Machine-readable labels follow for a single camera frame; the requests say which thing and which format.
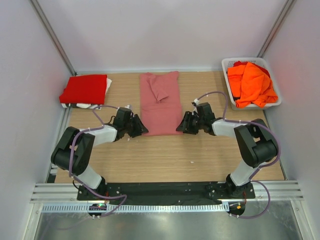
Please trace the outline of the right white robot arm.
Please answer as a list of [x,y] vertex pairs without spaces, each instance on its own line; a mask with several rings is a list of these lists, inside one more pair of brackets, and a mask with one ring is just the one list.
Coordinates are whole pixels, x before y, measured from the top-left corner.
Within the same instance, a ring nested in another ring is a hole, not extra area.
[[225,191],[230,197],[237,198],[243,194],[261,167],[278,156],[279,144],[260,118],[241,122],[215,117],[207,102],[195,108],[193,112],[185,112],[176,131],[196,135],[203,130],[212,136],[236,139],[242,161],[226,177]]

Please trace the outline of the pink t shirt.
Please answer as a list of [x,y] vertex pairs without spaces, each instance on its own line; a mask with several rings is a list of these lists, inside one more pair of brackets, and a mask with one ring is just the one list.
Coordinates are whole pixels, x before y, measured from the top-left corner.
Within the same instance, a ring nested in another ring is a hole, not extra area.
[[144,136],[175,136],[183,118],[179,72],[143,73],[139,76],[140,119],[148,132]]

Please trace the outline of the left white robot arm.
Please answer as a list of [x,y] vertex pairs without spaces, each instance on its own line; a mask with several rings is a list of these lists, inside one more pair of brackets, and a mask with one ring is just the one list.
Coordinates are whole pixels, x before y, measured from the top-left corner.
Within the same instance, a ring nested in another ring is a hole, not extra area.
[[125,135],[139,137],[149,130],[139,115],[127,107],[119,107],[109,122],[100,122],[101,126],[95,128],[67,127],[51,154],[51,163],[80,183],[78,193],[81,195],[88,194],[94,200],[125,199],[125,194],[107,195],[105,178],[90,166],[92,150],[102,144],[114,143]]

